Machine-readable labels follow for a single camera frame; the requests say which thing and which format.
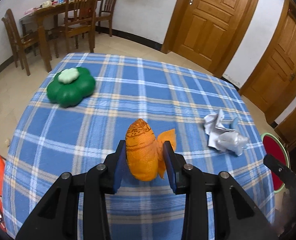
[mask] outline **door frame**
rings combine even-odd
[[[174,42],[176,40],[177,33],[179,32],[184,13],[187,9],[187,6],[189,5],[189,1],[190,0],[177,0],[171,16],[170,24],[168,26],[167,34],[161,48],[161,52],[168,54],[173,50]],[[237,27],[237,31],[233,35],[231,42],[227,47],[228,49],[224,52],[221,62],[219,63],[219,67],[217,67],[213,73],[214,77],[222,77],[224,71],[228,67],[246,33],[257,4],[258,0],[248,0],[244,9],[244,13]]]
[[[288,14],[288,10],[291,10],[291,14],[295,17],[296,22],[296,5],[292,0],[284,0],[283,8],[281,11],[280,19],[275,29],[275,32],[272,36],[272,39],[264,52],[263,56],[261,57],[259,63],[256,65],[255,69],[248,77],[244,85],[240,88],[239,94],[242,95],[244,91],[250,87],[252,82],[256,79],[256,77],[262,72],[264,69],[264,63],[268,60],[269,56],[271,55],[272,51],[274,50],[275,45],[278,42],[278,38],[280,33],[283,29],[283,25],[286,20],[286,16]],[[288,105],[293,101],[296,97],[296,78],[295,82],[291,82],[286,91],[282,93],[282,100],[276,100],[266,111],[265,111],[265,118],[268,124],[272,124],[275,119],[288,107]]]

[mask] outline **door handle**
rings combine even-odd
[[[295,73],[291,73],[289,81],[292,82],[294,80],[294,78],[295,78]]]

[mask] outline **wooden door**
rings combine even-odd
[[[214,73],[231,43],[248,0],[191,0],[173,51]]]
[[[289,5],[284,9],[280,30],[275,32],[256,69],[240,90],[266,114],[268,123],[272,123],[296,96],[296,19]],[[285,100],[288,103],[279,109]]]
[[[275,132],[288,145],[289,152],[296,147],[296,108],[275,128]]]

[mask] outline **table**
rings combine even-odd
[[[95,77],[95,93],[76,107],[62,109],[51,104],[45,93],[47,85],[58,71],[77,66],[88,68]],[[223,124],[238,117],[241,134],[250,138],[241,156],[220,154],[207,146],[203,117],[220,108],[225,114]],[[266,152],[244,102],[231,84],[141,58],[71,53],[45,79],[15,130],[3,187],[10,235],[16,235],[62,172],[75,175],[102,163],[137,118],[146,120],[156,135],[175,128],[177,153],[202,171],[228,171],[267,219],[274,220],[272,178],[263,165]],[[126,171],[117,194],[106,197],[112,239],[181,238],[185,196],[174,195],[165,176],[164,180],[141,182]],[[207,197],[209,239],[213,239],[211,195]],[[80,237],[81,223],[78,227]]]
[[[74,10],[74,2],[69,1],[69,11]],[[23,30],[23,35],[26,35],[26,27],[25,24],[30,22],[36,22],[37,23],[37,31],[38,31],[38,37],[39,37],[39,46],[41,55],[44,60],[44,64],[46,67],[47,72],[51,71],[51,55],[49,54],[49,50],[47,49],[47,40],[45,35],[45,29],[44,29],[44,19],[53,16],[54,17],[54,28],[58,27],[58,14],[66,12],[66,3],[59,3],[54,4],[52,6],[49,6],[47,8],[38,8],[37,10],[33,11],[30,14],[25,15],[22,17],[19,22],[21,23],[21,27]]]

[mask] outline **tiled floor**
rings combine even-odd
[[[74,39],[71,39],[71,48],[74,48],[73,42]],[[53,67],[65,56],[63,40],[59,41],[58,47],[60,58],[56,59],[53,55],[53,60],[51,61]],[[79,49],[73,51],[89,52],[87,36],[85,39],[79,38]],[[211,75],[207,70],[173,52],[163,54],[144,45],[115,36],[109,37],[107,34],[103,33],[96,34],[95,52],[142,57],[144,59],[183,66]],[[5,141],[7,138],[12,138],[13,132],[26,105],[48,75],[40,55],[34,57],[32,53],[29,53],[27,57],[31,72],[29,77],[26,76],[25,70],[22,70],[20,67],[15,68],[14,63],[10,64],[0,73],[0,154],[4,157],[7,156],[8,151]],[[267,124],[263,112],[247,98],[243,97],[243,100],[260,134],[264,132],[275,134],[274,130]]]

